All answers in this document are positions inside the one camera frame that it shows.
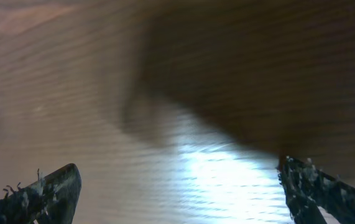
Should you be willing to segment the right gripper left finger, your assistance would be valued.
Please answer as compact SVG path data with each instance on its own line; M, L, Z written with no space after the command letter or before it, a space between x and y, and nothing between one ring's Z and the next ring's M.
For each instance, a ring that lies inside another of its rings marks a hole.
M81 191L81 177L69 163L45 177L37 171L37 181L22 188L3 188L0 224L72 224Z

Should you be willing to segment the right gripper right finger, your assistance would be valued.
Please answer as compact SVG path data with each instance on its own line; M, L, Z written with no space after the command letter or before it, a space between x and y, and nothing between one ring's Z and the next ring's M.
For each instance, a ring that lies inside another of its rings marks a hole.
M326 223L320 207L340 224L355 224L355 188L317 169L311 160L287 156L278 177L296 224Z

